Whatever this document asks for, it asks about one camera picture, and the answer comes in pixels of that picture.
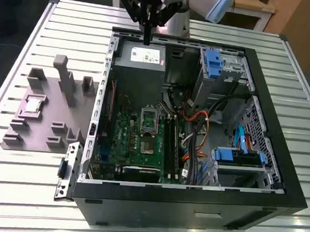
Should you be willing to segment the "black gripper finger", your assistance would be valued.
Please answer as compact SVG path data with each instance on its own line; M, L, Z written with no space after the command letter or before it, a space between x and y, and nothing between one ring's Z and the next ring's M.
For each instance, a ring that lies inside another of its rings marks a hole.
M143 31L143 43L147 44L147 34L148 34L148 0L120 0L123 7L131 17L134 23L142 27Z
M152 29L155 27L162 27L167 21L183 7L182 2L170 3L164 8L160 8L163 4L161 2L153 2L149 8L147 40L146 44L150 44L152 40Z

